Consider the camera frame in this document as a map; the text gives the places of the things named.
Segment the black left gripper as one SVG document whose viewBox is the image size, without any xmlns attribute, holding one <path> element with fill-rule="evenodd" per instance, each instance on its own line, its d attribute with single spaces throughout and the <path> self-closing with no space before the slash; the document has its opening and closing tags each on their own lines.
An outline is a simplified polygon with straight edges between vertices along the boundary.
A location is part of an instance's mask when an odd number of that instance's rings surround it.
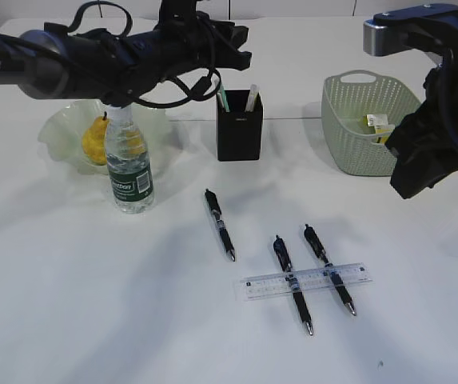
<svg viewBox="0 0 458 384">
<path fill-rule="evenodd" d="M 213 78 L 221 69 L 247 70 L 252 54 L 240 51 L 249 28 L 212 20 L 197 11 L 187 19 L 158 21 L 153 30 L 117 37 L 117 52 L 110 59 L 119 68 L 105 80 L 108 92 L 100 100 L 109 106 L 183 106 L 203 102 L 217 92 Z M 185 95 L 177 101 L 151 102 L 141 96 L 157 84 L 172 82 Z"/>
</svg>

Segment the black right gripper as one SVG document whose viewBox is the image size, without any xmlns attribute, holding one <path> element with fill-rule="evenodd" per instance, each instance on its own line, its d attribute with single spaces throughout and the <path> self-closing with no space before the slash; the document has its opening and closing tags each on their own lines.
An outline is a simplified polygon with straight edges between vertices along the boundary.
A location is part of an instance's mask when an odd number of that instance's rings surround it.
<svg viewBox="0 0 458 384">
<path fill-rule="evenodd" d="M 443 58 L 423 88 L 425 100 L 385 143 L 396 159 L 390 185 L 403 199 L 458 171 L 458 58 Z"/>
</svg>

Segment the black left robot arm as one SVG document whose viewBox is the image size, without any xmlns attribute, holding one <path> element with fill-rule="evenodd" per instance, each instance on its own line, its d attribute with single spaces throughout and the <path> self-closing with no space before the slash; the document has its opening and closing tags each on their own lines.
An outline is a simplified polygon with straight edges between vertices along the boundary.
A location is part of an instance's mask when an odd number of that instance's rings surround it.
<svg viewBox="0 0 458 384">
<path fill-rule="evenodd" d="M 76 33 L 47 22 L 16 38 L 0 34 L 0 85 L 16 85 L 34 99 L 98 99 L 108 106 L 132 103 L 169 109 L 215 95 L 222 69 L 243 71 L 252 55 L 241 50 L 248 28 L 212 20 L 193 8 L 162 9 L 157 25 L 131 34 L 132 20 L 113 34 L 106 28 Z"/>
</svg>

